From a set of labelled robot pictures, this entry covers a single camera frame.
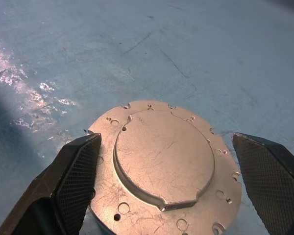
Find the textured rubber pad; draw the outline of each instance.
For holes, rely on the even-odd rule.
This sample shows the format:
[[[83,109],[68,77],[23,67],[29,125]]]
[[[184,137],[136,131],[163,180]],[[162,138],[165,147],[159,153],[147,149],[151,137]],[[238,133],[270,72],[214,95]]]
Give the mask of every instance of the textured rubber pad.
[[[294,235],[294,156],[263,138],[233,136],[241,173],[257,213],[271,235]]]
[[[100,142],[90,141],[78,152],[56,193],[64,226],[69,235],[79,234],[85,211],[94,193],[94,180]]]

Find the scratch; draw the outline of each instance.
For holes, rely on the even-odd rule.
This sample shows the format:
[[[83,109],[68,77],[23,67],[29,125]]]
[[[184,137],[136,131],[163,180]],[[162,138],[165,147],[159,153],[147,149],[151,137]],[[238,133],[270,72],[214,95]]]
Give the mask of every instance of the scratch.
[[[141,222],[139,222],[138,224],[139,224],[139,228],[140,228],[141,235],[142,235],[142,227],[141,227]]]
[[[180,11],[184,11],[184,12],[186,12],[186,10],[183,9],[182,7],[174,6],[174,5],[171,5],[171,4],[168,4],[168,6],[173,7],[173,8],[175,8],[175,9],[177,9],[177,10],[180,10]]]
[[[197,91],[197,87],[196,87],[194,84],[192,84],[192,86],[195,88],[195,91]]]
[[[129,50],[127,50],[125,54],[129,53],[131,50],[133,50],[135,47],[137,47],[140,43],[142,43],[143,41],[145,41],[150,35],[152,34],[152,32],[150,32],[147,36],[145,36],[142,40],[140,40],[135,46],[131,47]]]
[[[153,234],[155,234],[158,231],[158,229],[160,229],[160,228],[161,228],[161,226],[159,226],[158,228],[156,228],[156,230],[153,231]]]
[[[158,156],[159,156],[159,154],[163,152],[163,150],[164,150],[164,148],[163,148],[163,149],[161,149],[161,151],[160,151],[159,153],[157,153],[157,154],[154,156],[154,159],[156,159],[156,157],[158,157]]]
[[[138,219],[136,220],[136,223],[137,223],[138,221],[141,221],[141,220],[148,220],[148,219],[153,219],[153,217],[143,217],[143,218],[138,218]]]
[[[245,88],[241,87],[241,91],[244,92],[257,106],[259,106],[258,100],[252,96]]]
[[[147,175],[147,177],[149,178],[150,184],[151,184],[151,186],[153,187],[153,183],[152,183],[152,180],[151,180],[149,174]]]
[[[156,164],[156,165],[154,165],[153,167],[155,167],[155,166],[158,166],[158,165],[160,165],[161,163],[163,163],[163,161],[161,161],[161,162],[157,163],[157,164]]]
[[[172,140],[171,144],[167,147],[167,149],[169,149],[172,146],[172,144],[174,143],[175,136],[176,136],[176,131],[174,132],[173,140]]]
[[[192,98],[195,95],[195,93],[191,94],[190,96],[188,96],[186,99]]]
[[[175,62],[167,54],[165,54],[163,50],[161,50],[159,47],[158,47],[158,49],[162,52],[162,54],[164,56],[167,57],[168,60],[171,61],[171,63],[175,66],[175,68],[187,79],[188,77],[178,68],[178,66],[175,64]]]

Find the blue surface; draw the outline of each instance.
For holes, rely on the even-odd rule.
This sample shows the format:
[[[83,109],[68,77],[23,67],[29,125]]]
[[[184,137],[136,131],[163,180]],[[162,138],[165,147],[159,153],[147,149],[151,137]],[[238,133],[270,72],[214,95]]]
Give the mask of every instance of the blue surface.
[[[62,145],[138,99],[294,154],[294,0],[0,0],[0,223]],[[268,234],[245,191],[226,234]]]

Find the small hole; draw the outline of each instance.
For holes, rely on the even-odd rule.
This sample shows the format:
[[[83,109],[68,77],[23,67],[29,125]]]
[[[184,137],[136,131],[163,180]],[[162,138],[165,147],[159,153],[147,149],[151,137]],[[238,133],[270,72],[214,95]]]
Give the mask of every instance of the small hole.
[[[129,205],[126,202],[122,202],[118,206],[118,211],[121,214],[127,214],[129,212]]]
[[[113,219],[115,221],[119,221],[121,219],[121,215],[120,214],[115,214],[114,217],[113,217]]]
[[[228,204],[231,204],[231,203],[232,203],[231,198],[227,198],[227,199],[226,199],[226,202],[227,202]]]
[[[237,182],[237,178],[239,177],[240,173],[239,172],[233,172],[232,177],[233,179]]]
[[[214,152],[216,153],[217,156],[221,156],[222,152],[220,149],[215,149]]]
[[[119,125],[119,121],[118,121],[118,120],[112,120],[112,121],[110,122],[110,124],[111,124],[112,126],[118,126],[118,125]]]
[[[218,229],[213,229],[214,235],[219,235],[219,230]]]
[[[216,196],[221,200],[224,200],[226,198],[225,193],[221,190],[216,191]]]
[[[97,160],[97,164],[100,165],[103,163],[103,157],[102,156],[99,156],[98,157],[98,160]]]

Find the metal flange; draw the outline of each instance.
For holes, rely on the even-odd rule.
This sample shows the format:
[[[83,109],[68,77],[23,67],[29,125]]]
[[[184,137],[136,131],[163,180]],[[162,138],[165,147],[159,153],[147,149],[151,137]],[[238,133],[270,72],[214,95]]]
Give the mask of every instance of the metal flange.
[[[158,101],[115,107],[89,128],[102,135],[91,210],[118,235],[213,235],[241,203],[238,167],[194,113]]]

